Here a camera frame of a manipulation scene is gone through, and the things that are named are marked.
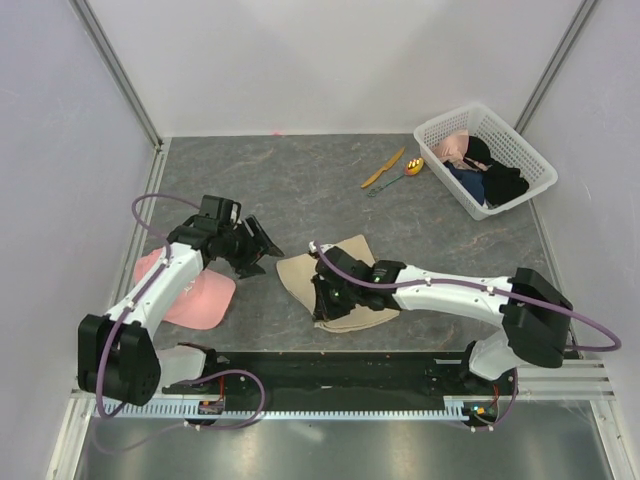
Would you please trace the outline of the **yellow plastic knife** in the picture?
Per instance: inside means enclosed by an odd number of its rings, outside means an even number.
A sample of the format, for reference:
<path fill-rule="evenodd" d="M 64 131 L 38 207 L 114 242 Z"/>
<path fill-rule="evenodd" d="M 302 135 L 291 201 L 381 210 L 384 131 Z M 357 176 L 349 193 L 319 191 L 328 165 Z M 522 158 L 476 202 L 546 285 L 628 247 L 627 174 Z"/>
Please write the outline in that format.
<path fill-rule="evenodd" d="M 397 163 L 397 161 L 404 155 L 405 150 L 405 147 L 400 148 L 383 166 L 381 166 L 373 175 L 362 183 L 360 188 L 365 189 L 373 185 L 382 174 L 390 170 Z"/>

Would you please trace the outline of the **colourful spoon green handle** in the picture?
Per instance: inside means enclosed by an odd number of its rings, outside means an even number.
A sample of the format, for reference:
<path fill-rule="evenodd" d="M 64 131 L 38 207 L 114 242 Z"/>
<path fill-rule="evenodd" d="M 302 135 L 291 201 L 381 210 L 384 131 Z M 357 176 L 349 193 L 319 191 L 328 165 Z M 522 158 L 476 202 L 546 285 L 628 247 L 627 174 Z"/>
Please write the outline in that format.
<path fill-rule="evenodd" d="M 396 183 L 397 181 L 399 181 L 401 179 L 404 179 L 405 177 L 416 176 L 417 174 L 419 174 L 422 171 L 422 169 L 424 168 L 424 165 L 425 165 L 425 160 L 422 157 L 417 157 L 417 158 L 412 159 L 411 161 L 409 161 L 405 165 L 403 173 L 400 176 L 396 177 L 393 180 L 388 181 L 387 183 L 385 183 L 385 184 L 383 184 L 381 186 L 372 188 L 367 193 L 367 196 L 368 197 L 375 197 L 379 193 L 384 191 L 386 188 L 388 188 L 392 184 Z"/>

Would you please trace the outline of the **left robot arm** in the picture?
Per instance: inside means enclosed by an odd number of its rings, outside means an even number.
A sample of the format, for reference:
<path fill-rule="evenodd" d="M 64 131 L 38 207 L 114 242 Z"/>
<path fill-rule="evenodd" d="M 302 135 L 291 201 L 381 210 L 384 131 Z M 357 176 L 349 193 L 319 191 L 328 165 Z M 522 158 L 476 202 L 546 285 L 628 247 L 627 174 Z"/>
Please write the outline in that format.
<path fill-rule="evenodd" d="M 210 262 L 223 259 L 244 279 L 263 273 L 262 257 L 282 256 L 259 221 L 240 212 L 236 201 L 203 196 L 198 212 L 168 234 L 142 280 L 106 313 L 84 317 L 77 333 L 82 391 L 143 406 L 158 389 L 181 382 L 198 393 L 216 388 L 220 371 L 204 350 L 156 350 L 153 337 L 174 301 Z"/>

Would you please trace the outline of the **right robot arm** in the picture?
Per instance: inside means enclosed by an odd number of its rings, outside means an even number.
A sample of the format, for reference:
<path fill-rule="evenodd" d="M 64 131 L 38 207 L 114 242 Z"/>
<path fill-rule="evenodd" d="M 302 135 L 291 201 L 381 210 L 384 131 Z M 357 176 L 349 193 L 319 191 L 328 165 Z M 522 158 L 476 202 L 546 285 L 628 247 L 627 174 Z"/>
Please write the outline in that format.
<path fill-rule="evenodd" d="M 334 321 L 357 307 L 371 311 L 435 311 L 496 327 L 471 343 L 458 368 L 467 392 L 483 392 L 503 373 L 523 365 L 556 369 L 564 362 L 572 304 L 537 271 L 512 276 L 465 277 L 399 261 L 368 265 L 334 244 L 312 242 L 314 316 Z"/>

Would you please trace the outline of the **beige cloth napkin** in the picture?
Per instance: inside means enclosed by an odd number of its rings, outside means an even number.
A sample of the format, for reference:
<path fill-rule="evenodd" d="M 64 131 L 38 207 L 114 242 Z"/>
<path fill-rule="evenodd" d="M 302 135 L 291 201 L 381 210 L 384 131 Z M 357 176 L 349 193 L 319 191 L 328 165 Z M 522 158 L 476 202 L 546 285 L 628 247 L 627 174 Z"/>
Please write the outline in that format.
<path fill-rule="evenodd" d="M 399 312 L 395 310 L 373 311 L 356 305 L 346 316 L 335 320 L 316 320 L 314 315 L 315 290 L 311 281 L 315 274 L 315 264 L 316 260 L 308 254 L 280 260 L 276 263 L 276 270 L 284 288 L 312 314 L 315 328 L 334 334 L 342 334 L 373 328 L 399 316 Z"/>

